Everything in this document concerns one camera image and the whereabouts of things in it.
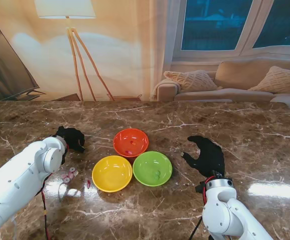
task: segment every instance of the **bowl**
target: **bowl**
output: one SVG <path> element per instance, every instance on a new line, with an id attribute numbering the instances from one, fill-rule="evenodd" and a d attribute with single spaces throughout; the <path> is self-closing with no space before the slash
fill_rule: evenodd
<path id="1" fill-rule="evenodd" d="M 99 160 L 91 172 L 95 186 L 113 193 L 125 188 L 133 176 L 132 165 L 122 156 L 107 156 Z"/>
<path id="2" fill-rule="evenodd" d="M 172 176 L 170 160 L 162 153 L 148 151 L 139 155 L 133 164 L 135 178 L 149 187 L 165 184 Z"/>
<path id="3" fill-rule="evenodd" d="M 146 151 L 149 138 L 139 129 L 127 128 L 116 134 L 113 146 L 119 155 L 134 158 Z"/>

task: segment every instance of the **table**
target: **table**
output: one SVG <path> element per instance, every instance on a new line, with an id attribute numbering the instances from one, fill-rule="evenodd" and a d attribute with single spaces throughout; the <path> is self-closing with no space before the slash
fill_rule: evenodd
<path id="1" fill-rule="evenodd" d="M 201 216 L 202 196 L 195 186 L 204 178 L 181 158 L 197 157 L 187 141 L 202 135 L 222 147 L 225 170 L 234 178 L 238 199 L 274 239 L 290 239 L 290 112 L 282 103 L 228 102 L 0 102 L 0 167 L 28 144 L 54 134 L 59 126 L 85 134 L 85 153 L 70 151 L 45 187 L 47 221 L 55 240 L 183 240 Z M 173 165 L 163 186 L 147 187 L 134 177 L 116 193 L 87 180 L 95 163 L 115 155 L 112 140 L 125 128 L 147 133 L 150 151 Z M 79 174 L 62 184 L 61 174 Z M 45 239 L 43 204 L 35 197 L 17 214 L 17 239 Z M 13 224 L 0 229 L 11 239 Z M 204 225 L 194 239 L 208 239 Z"/>

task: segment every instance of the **window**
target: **window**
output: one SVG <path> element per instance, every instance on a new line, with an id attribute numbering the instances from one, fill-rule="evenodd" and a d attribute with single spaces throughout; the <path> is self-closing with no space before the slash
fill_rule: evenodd
<path id="1" fill-rule="evenodd" d="M 275 0 L 253 48 L 290 45 L 290 0 Z"/>
<path id="2" fill-rule="evenodd" d="M 290 0 L 180 0 L 177 11 L 174 62 L 290 58 Z"/>
<path id="3" fill-rule="evenodd" d="M 253 0 L 187 0 L 182 50 L 234 50 Z"/>

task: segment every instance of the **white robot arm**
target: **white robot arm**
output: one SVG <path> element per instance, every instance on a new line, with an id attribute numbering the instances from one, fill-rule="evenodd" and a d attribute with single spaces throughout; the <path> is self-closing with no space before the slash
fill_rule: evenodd
<path id="1" fill-rule="evenodd" d="M 238 201 L 233 182 L 217 178 L 206 185 L 207 203 L 202 218 L 214 240 L 237 236 L 240 240 L 273 240 L 250 211 Z"/>
<path id="2" fill-rule="evenodd" d="M 56 172 L 67 144 L 60 136 L 28 145 L 0 168 L 0 228 L 41 190 L 44 180 Z"/>

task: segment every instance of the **beige sofa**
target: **beige sofa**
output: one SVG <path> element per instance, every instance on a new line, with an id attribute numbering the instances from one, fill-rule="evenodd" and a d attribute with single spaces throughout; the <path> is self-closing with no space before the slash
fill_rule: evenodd
<path id="1" fill-rule="evenodd" d="M 272 66 L 290 70 L 290 60 L 259 57 L 249 60 L 223 61 L 217 71 L 208 72 L 214 83 L 222 86 L 223 89 L 178 93 L 175 84 L 164 83 L 157 88 L 157 100 L 162 102 L 281 102 L 290 108 L 290 93 L 274 94 L 247 90 L 257 86 Z"/>

